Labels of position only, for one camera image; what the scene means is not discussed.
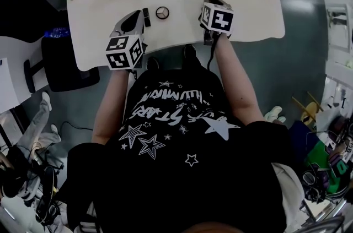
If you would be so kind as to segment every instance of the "shoe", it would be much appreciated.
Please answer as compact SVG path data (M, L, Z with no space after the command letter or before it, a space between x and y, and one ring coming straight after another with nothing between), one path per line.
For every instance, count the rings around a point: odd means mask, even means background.
M278 115L281 113L282 108L281 107L274 107L271 111L269 111L267 114L265 114L264 118L265 121L268 122L273 122L274 120L278 119Z
M54 124L51 125L51 130L53 133L58 134L57 127Z
M284 123L287 119L284 116L280 116L277 120Z
M42 99L44 101L46 101L46 103L48 104L48 107L49 107L49 111L51 111L52 107L51 107L51 104L50 104L50 97L49 97L49 94L47 92L42 92Z
M187 44L184 47L184 58L197 57L197 50L192 44Z
M157 59L155 57L150 57L147 60L146 69L148 71L157 71L157 70L159 70L159 63L158 63L158 61L157 61Z

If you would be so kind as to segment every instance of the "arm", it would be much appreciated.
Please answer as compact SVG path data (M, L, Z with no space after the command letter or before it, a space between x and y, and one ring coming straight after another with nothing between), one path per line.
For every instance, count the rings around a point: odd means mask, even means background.
M113 71L105 95L95 116L92 142L105 145L120 129L124 116L129 73Z
M245 125L265 121L250 79L225 34L218 39L215 53L233 116Z

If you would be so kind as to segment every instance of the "small round object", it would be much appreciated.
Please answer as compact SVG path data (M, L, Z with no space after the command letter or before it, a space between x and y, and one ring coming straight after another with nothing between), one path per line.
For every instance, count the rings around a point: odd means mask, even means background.
M167 17L169 17L169 9L165 6L159 7L156 10L156 16L158 19L166 19Z

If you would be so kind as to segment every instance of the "black cable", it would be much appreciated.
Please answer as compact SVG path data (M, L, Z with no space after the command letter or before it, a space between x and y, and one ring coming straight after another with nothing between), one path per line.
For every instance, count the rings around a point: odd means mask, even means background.
M78 129L78 130L90 130L90 131L93 131L93 129L91 129L91 128L87 128L87 127L77 127L77 126L74 126L73 124L71 124L71 123L68 122L68 121L64 121L64 122L61 124L61 126L60 126L60 133L59 133L60 136L62 136L62 127L63 127L63 125L64 125L65 123L70 124L73 128Z
M212 47L211 47L211 55L210 55L210 59L207 63L207 70L210 71L210 65L211 65L211 62L213 60L213 55L215 54L215 48L216 48L216 45L218 43L218 39L220 38L221 34L218 33L218 32L214 32L213 35L212 35L212 38L213 38L213 43L212 43Z

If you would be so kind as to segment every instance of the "white sneaker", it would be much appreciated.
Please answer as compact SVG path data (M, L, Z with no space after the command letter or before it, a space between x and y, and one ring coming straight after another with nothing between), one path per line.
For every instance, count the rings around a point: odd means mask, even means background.
M57 127L56 127L54 124L51 125L51 130L52 130L54 133L58 134Z
M284 123L287 119L284 116L280 116L277 120Z
M49 107L49 111L51 111L52 107L51 107L51 104L50 104L50 97L49 97L49 94L47 92L42 92L42 99L44 101L46 101L46 103L48 104L48 107Z
M282 108L279 106L274 107L271 111L265 114L264 118L265 121L273 122L274 120L278 119L278 115L281 113Z

